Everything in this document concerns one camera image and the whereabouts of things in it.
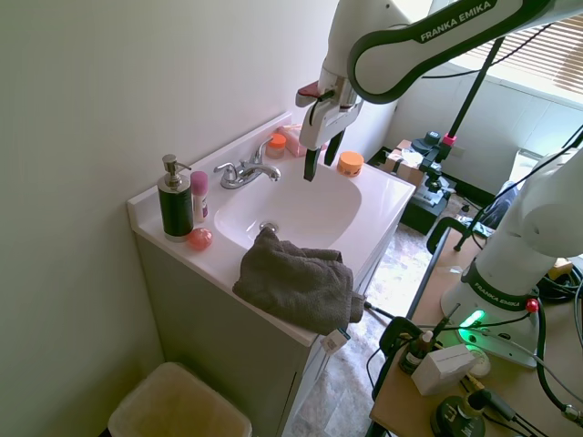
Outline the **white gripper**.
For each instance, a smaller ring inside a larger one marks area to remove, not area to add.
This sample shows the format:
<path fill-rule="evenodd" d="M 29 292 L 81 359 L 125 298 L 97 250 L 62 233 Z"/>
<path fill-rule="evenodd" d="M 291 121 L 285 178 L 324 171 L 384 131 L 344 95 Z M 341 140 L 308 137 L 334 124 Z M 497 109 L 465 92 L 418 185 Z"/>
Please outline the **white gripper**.
<path fill-rule="evenodd" d="M 336 101 L 328 99 L 316 102 L 306 113 L 300 134 L 300 144 L 306 147 L 303 178 L 312 182 L 321 154 L 320 147 L 329 142 L 324 164 L 331 165 L 343 140 L 344 130 L 359 116 L 363 100 L 356 98 L 351 107 L 341 107 Z"/>

